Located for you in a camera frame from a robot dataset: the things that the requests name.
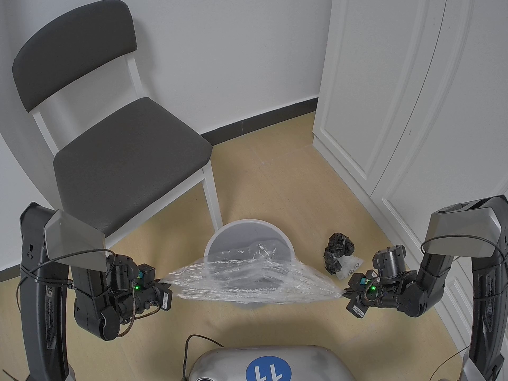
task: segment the white chair frame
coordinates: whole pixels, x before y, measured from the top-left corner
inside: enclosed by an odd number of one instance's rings
[[[124,58],[129,68],[130,79],[134,86],[134,90],[136,91],[137,97],[146,97],[147,95],[139,77],[138,67],[136,66],[136,60],[134,59],[134,53],[126,54],[124,55]],[[42,118],[40,109],[37,106],[35,109],[30,111],[30,113],[34,116],[35,122],[37,123],[42,136],[46,140],[49,149],[55,156],[59,148],[57,147],[46,123],[44,122],[44,119]],[[213,229],[215,231],[219,230],[223,226],[223,221],[220,215],[219,199],[217,198],[215,181],[213,180],[212,164],[211,161],[208,161],[208,163],[203,168],[194,172],[194,174],[189,176],[181,184],[171,189],[167,194],[157,199],[151,205],[147,206],[127,223],[125,223],[122,227],[120,227],[117,231],[106,237],[106,247],[110,248],[114,244],[118,243],[118,241],[124,238],[127,234],[134,231],[149,218],[154,216],[164,207],[168,206],[171,202],[182,196],[185,192],[200,182],[202,182],[203,189],[205,190],[206,202],[208,203],[208,210],[210,211],[210,217],[212,218]]]

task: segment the beige floor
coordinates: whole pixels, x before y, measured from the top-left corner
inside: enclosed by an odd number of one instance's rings
[[[383,232],[333,169],[312,147],[314,114],[288,120],[216,146],[212,164],[225,223],[254,218],[280,227],[302,262],[325,272],[327,238],[340,231],[372,267],[375,251],[390,245]],[[159,275],[203,255],[213,228],[201,187],[195,187],[115,245],[117,253],[156,267]],[[0,368],[28,373],[14,290],[0,284]],[[346,286],[346,281],[339,283]],[[104,342],[77,327],[73,295],[67,304],[69,362],[78,380],[181,380],[187,336],[200,333],[226,346],[319,344],[332,349],[358,381],[429,379],[457,350],[434,309],[412,319],[370,309],[359,320],[346,299],[245,310],[227,303],[175,298],[169,312],[135,323],[128,336]],[[189,362],[213,348],[195,339]],[[458,379],[460,359],[435,379]]]

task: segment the white logo symbol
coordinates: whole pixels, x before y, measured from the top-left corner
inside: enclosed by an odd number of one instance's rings
[[[266,381],[266,377],[261,378],[261,374],[259,373],[259,367],[255,366],[254,371],[256,373],[256,381]],[[283,376],[277,375],[275,371],[275,364],[270,364],[270,371],[272,373],[272,381],[279,381]]]

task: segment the gray upholstered seat cushion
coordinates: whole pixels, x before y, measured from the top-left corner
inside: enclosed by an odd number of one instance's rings
[[[210,160],[212,146],[149,98],[114,112],[61,149],[63,209],[106,236]]]

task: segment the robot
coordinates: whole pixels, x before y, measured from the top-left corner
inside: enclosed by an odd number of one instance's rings
[[[418,271],[405,269],[404,246],[378,251],[374,270],[351,277],[347,310],[365,317],[370,307],[418,317],[444,293],[454,257],[473,264],[473,332],[459,381],[494,381],[502,368],[508,316],[508,201],[505,196],[458,203],[432,213]],[[103,340],[124,336],[135,320],[169,310],[170,287],[147,264],[104,247],[104,235],[65,212],[30,204],[21,215],[21,321],[30,375],[27,381],[72,381],[67,362],[67,289],[76,290],[74,318]],[[68,279],[69,266],[73,280]],[[145,309],[156,310],[139,316]],[[120,332],[120,324],[129,324]],[[334,353],[317,346],[222,348],[204,354],[187,381],[354,381]]]

